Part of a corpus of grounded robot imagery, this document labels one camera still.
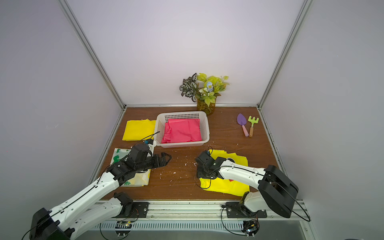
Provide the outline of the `pink raincoat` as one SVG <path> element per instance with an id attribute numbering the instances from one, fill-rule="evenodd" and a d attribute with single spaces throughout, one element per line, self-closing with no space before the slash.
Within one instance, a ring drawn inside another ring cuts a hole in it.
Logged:
<path id="1" fill-rule="evenodd" d="M 199 119 L 169 119 L 165 123 L 162 144 L 200 142 Z"/>

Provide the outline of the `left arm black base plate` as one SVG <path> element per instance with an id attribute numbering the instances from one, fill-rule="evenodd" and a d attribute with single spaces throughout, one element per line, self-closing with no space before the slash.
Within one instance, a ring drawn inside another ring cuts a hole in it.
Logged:
<path id="1" fill-rule="evenodd" d="M 121 212 L 114 218 L 144 219 L 147 217 L 149 204 L 149 202 L 133 202 L 127 206 L 124 206 Z"/>

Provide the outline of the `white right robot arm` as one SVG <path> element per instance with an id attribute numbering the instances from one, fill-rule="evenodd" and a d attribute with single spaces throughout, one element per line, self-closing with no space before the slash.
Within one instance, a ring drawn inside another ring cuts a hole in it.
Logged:
<path id="1" fill-rule="evenodd" d="M 258 190 L 245 192 L 238 203 L 227 203 L 226 208 L 245 218 L 254 218 L 262 210 L 271 210 L 283 218 L 291 217 L 299 188 L 278 167 L 242 166 L 232 159 L 213 158 L 209 151 L 203 151 L 195 161 L 198 178 L 233 180 Z"/>

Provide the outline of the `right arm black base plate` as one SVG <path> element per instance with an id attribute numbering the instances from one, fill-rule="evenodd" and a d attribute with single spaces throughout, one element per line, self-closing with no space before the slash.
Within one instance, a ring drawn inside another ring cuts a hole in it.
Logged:
<path id="1" fill-rule="evenodd" d="M 241 205 L 239 202 L 226 202 L 222 207 L 225 209 L 227 218 L 229 219 L 266 219 L 268 217 L 265 210 L 258 210 L 252 212 L 246 207 Z"/>

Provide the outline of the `green dinosaur print raincoat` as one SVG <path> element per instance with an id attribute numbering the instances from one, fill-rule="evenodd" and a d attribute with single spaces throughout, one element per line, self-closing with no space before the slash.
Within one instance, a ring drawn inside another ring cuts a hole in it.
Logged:
<path id="1" fill-rule="evenodd" d="M 128 155 L 130 153 L 130 149 L 119 149 L 115 148 L 111 164 L 117 163 L 120 161 L 123 157 Z M 150 175 L 151 175 L 151 170 L 146 170 L 144 172 L 139 172 L 136 173 L 135 176 L 126 181 L 122 187 L 127 187 L 127 188 L 132 188 L 132 187 L 144 187 L 149 184 L 150 181 Z"/>

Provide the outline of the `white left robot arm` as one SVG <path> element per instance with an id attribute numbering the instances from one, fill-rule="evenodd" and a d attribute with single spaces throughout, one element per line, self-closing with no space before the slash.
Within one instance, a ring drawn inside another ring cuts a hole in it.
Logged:
<path id="1" fill-rule="evenodd" d="M 75 240 L 97 224 L 114 217 L 137 218 L 133 200 L 126 193 L 115 193 L 106 203 L 94 207 L 101 197 L 121 187 L 137 173 L 165 167 L 172 156 L 154 154 L 153 144 L 134 145 L 130 152 L 106 167 L 102 175 L 62 204 L 38 210 L 26 236 L 31 240 Z"/>

